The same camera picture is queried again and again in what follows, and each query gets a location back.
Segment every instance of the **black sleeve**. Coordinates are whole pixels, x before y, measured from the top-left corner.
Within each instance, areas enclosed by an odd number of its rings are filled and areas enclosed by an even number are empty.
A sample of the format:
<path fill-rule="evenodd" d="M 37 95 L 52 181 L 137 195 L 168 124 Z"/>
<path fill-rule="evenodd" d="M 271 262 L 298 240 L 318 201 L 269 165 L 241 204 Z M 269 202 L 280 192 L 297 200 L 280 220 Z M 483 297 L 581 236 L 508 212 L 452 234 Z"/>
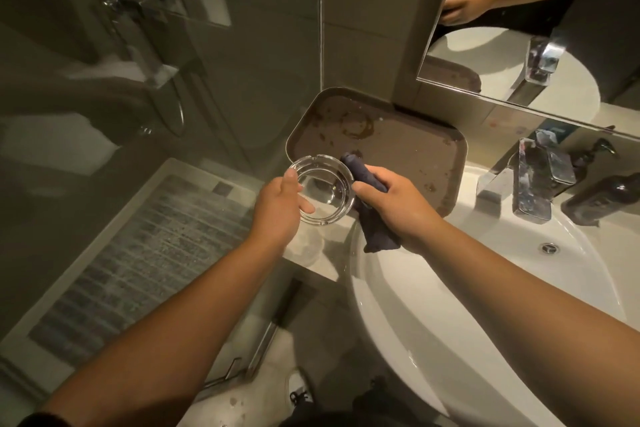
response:
<path fill-rule="evenodd" d="M 20 422 L 18 427 L 71 427 L 71 425 L 53 414 L 37 412 Z"/>

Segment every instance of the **left hand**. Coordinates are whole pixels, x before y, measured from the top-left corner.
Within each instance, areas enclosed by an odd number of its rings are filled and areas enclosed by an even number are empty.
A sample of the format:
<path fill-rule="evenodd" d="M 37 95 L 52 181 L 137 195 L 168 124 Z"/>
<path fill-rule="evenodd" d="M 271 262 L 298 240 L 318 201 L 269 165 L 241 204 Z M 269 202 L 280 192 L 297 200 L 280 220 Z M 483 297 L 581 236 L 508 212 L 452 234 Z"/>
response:
<path fill-rule="evenodd" d="M 497 0 L 445 0 L 440 14 L 440 24 L 456 26 L 477 19 L 493 9 Z"/>
<path fill-rule="evenodd" d="M 316 208 L 298 194 L 302 186 L 293 169 L 265 185 L 255 202 L 249 239 L 277 247 L 284 252 L 300 226 L 300 210 L 313 213 Z"/>

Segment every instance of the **navy rag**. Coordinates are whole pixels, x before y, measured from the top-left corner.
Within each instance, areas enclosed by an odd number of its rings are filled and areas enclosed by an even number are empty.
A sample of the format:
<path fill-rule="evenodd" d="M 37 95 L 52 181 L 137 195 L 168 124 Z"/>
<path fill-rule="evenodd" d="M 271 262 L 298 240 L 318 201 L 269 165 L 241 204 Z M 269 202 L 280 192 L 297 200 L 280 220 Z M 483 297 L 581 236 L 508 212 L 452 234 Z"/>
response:
<path fill-rule="evenodd" d="M 358 156 L 346 153 L 340 157 L 340 160 L 349 168 L 349 171 L 351 171 L 356 181 L 369 184 L 381 192 L 388 191 L 387 187 L 369 172 Z M 358 212 L 360 226 L 367 241 L 364 247 L 365 253 L 376 253 L 381 250 L 396 250 L 400 248 L 400 238 L 382 221 L 382 217 L 375 209 L 363 203 L 358 197 L 356 197 L 353 206 Z"/>

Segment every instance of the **mirror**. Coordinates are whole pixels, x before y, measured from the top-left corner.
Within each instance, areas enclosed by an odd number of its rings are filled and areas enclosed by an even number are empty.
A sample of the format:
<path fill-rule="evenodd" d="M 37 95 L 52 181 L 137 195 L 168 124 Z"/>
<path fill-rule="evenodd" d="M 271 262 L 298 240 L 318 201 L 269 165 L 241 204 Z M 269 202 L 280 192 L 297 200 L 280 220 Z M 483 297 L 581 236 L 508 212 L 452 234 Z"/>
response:
<path fill-rule="evenodd" d="M 640 0 L 444 0 L 418 79 L 640 135 Z"/>

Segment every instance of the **glass panel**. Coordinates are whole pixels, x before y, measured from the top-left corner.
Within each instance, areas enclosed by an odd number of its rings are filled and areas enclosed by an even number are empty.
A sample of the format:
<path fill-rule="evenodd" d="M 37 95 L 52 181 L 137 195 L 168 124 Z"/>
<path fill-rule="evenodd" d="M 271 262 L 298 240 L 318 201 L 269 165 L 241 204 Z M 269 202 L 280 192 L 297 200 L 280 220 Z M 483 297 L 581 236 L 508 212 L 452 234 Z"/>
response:
<path fill-rule="evenodd" d="M 445 0 L 419 79 L 640 135 L 628 1 Z"/>
<path fill-rule="evenodd" d="M 0 3 L 0 357 L 46 394 L 244 238 L 320 90 L 319 0 Z M 249 366 L 289 279 L 210 380 Z"/>

